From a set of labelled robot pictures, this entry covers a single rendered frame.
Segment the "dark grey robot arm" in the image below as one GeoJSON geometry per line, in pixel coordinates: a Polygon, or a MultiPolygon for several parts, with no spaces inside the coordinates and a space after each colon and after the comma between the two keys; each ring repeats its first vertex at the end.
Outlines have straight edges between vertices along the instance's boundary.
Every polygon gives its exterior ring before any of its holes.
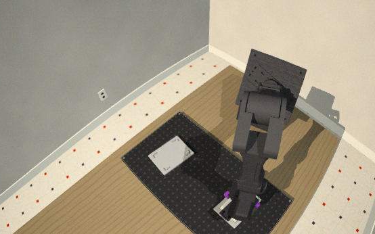
{"type": "Polygon", "coordinates": [[[269,158],[277,160],[286,109],[294,101],[294,96],[260,65],[255,64],[246,77],[258,90],[244,91],[242,96],[232,151],[240,152],[243,169],[238,177],[237,192],[220,211],[227,221],[231,218],[250,221],[255,198],[267,187],[263,165],[269,158]],[[250,130],[251,123],[269,126],[268,132],[250,130]]]}

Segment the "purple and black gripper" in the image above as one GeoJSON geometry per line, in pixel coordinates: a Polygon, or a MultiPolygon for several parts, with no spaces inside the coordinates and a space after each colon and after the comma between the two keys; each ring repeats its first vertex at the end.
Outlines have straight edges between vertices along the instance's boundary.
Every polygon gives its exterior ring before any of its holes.
{"type": "MultiPolygon", "coordinates": [[[[228,191],[226,193],[224,193],[224,196],[229,199],[232,197],[232,195],[237,192],[236,190],[236,186],[237,186],[237,183],[235,183],[232,187],[230,187],[228,189],[228,191]]],[[[252,213],[260,206],[260,203],[259,203],[259,199],[258,198],[255,198],[255,206],[254,206],[254,209],[252,211],[252,213]]]]}

